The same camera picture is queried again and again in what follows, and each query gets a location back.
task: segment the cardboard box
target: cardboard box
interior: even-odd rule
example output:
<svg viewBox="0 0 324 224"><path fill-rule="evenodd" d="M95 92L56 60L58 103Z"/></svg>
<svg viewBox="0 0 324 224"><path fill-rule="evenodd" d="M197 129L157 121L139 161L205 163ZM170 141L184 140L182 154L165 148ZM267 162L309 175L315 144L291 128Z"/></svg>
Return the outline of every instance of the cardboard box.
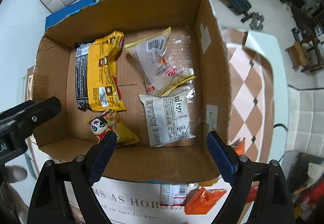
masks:
<svg viewBox="0 0 324 224"><path fill-rule="evenodd" d="M138 134L136 146L118 147L104 176L125 181L191 183L219 175L206 147L206 105L218 107L217 132L227 141L231 89L227 51L209 0L105 0L68 17L47 30L37 53L33 76L35 102L56 96L61 113L34 130L39 149L65 162L85 154L96 143L87 122L98 113L82 112L75 100L75 42L86 43L114 30L125 42L140 38L142 31L171 26L191 35L192 55L199 63L196 90L200 97L202 128L197 139L185 146L148 147L144 107L144 78L133 58L122 51L117 59L117 78L127 111L124 123Z"/></svg>

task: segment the snack package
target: snack package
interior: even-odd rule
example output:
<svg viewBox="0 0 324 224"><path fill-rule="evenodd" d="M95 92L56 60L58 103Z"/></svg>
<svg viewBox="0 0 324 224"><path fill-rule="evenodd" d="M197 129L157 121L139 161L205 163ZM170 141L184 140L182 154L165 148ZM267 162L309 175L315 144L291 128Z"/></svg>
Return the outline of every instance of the snack package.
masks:
<svg viewBox="0 0 324 224"><path fill-rule="evenodd" d="M167 96L175 88L195 79L192 68L181 68L176 62L164 58L171 27L124 48L138 60L145 73L146 92L149 95Z"/></svg>
<svg viewBox="0 0 324 224"><path fill-rule="evenodd" d="M98 142L106 135L107 131L114 131L117 135L117 145L131 145L140 139L120 119L116 111L108 110L89 122L92 132Z"/></svg>
<svg viewBox="0 0 324 224"><path fill-rule="evenodd" d="M126 110L117 87L116 55L124 34L114 31L94 43L81 44L76 53L76 100L86 111Z"/></svg>
<svg viewBox="0 0 324 224"><path fill-rule="evenodd" d="M150 147L160 147L182 139L194 138L189 133L187 92L171 97L140 95L144 104Z"/></svg>
<svg viewBox="0 0 324 224"><path fill-rule="evenodd" d="M225 193L225 189L207 190L202 187L185 205L184 212L186 215L205 215Z"/></svg>

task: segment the brown and white diamond pattern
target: brown and white diamond pattern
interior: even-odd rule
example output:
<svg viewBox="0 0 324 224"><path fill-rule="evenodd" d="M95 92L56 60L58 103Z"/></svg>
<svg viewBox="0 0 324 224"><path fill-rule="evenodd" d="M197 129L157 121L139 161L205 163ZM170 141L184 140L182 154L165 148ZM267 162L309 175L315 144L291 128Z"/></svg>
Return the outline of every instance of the brown and white diamond pattern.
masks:
<svg viewBox="0 0 324 224"><path fill-rule="evenodd" d="M227 49L232 85L229 144L237 144L245 138L245 154L255 161L263 137L264 82L260 55L240 45Z"/></svg>

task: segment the floor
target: floor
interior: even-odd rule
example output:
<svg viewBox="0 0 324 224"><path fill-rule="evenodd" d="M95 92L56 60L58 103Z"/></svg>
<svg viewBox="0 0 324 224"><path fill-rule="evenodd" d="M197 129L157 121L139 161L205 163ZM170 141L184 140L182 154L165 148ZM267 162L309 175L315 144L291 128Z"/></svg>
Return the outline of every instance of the floor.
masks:
<svg viewBox="0 0 324 224"><path fill-rule="evenodd" d="M248 22L242 24L242 16L233 13L227 6L226 0L211 0L218 23L221 27L229 27L247 30ZM291 59L285 49L294 43L294 36L291 29L296 27L293 17L286 11L279 0L248 0L251 5L251 11L261 12L265 16L263 23L263 32L274 35L279 42L281 54L283 57L287 82L297 88L317 87L317 80L314 74L301 73L300 70L294 70Z"/></svg>

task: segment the screw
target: screw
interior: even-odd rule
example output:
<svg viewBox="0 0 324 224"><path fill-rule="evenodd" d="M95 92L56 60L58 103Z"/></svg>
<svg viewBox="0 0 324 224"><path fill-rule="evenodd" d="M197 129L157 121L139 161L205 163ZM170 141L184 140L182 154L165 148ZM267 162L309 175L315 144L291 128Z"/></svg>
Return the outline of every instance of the screw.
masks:
<svg viewBox="0 0 324 224"><path fill-rule="evenodd" d="M76 157L76 161L77 162L82 162L84 160L84 155L78 155L77 157Z"/></svg>
<svg viewBox="0 0 324 224"><path fill-rule="evenodd" d="M53 163L52 160L47 160L47 161L45 162L45 166L51 166L52 163Z"/></svg>
<svg viewBox="0 0 324 224"><path fill-rule="evenodd" d="M271 164L273 166L278 166L279 165L279 162L277 160L271 160Z"/></svg>
<svg viewBox="0 0 324 224"><path fill-rule="evenodd" d="M242 162L246 162L248 160L248 158L245 155L240 155L239 158Z"/></svg>

